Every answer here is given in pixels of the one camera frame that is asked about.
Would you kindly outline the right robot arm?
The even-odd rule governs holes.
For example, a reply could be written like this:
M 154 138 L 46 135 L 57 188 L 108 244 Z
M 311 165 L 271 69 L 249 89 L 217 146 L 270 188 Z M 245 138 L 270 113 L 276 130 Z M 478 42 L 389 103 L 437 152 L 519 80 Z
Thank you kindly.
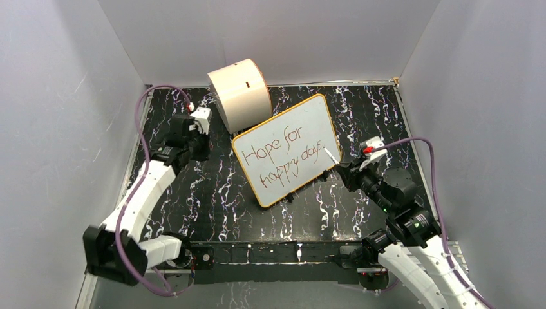
M 362 160 L 335 166 L 349 191 L 362 191 L 386 213 L 386 228 L 366 236 L 358 253 L 387 268 L 425 308 L 487 308 L 445 246 L 439 222 L 415 199 L 417 186 L 403 168 L 377 172 Z

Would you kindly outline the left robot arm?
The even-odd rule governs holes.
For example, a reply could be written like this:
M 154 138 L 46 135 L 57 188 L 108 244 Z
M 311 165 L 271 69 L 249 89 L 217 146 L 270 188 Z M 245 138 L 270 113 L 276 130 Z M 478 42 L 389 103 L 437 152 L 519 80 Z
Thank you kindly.
M 190 161 L 206 161 L 210 154 L 209 108 L 177 114 L 167 132 L 152 145 L 134 184 L 115 210 L 83 234 L 87 271 L 135 286 L 145 272 L 164 262 L 177 268 L 191 264 L 189 239 L 174 232 L 143 241 L 141 233 L 160 197 Z

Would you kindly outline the yellow framed whiteboard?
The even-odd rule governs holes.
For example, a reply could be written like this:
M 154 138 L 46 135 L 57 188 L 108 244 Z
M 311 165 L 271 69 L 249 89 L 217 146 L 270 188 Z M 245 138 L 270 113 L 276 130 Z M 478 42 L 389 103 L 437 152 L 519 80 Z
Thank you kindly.
M 236 136 L 232 149 L 259 205 L 268 208 L 343 156 L 326 97 L 320 93 Z

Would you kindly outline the white whiteboard marker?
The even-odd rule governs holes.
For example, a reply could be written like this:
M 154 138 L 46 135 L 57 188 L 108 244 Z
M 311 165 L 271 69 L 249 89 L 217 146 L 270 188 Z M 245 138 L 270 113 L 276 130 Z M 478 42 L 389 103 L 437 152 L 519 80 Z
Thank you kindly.
M 331 161 L 333 161 L 333 163 L 334 163 L 335 165 L 339 165 L 339 160 L 338 160 L 337 158 L 335 158 L 335 157 L 333 156 L 333 154 L 332 154 L 327 148 L 324 148 L 323 150 L 326 152 L 326 154 L 328 155 L 328 157 L 331 159 Z

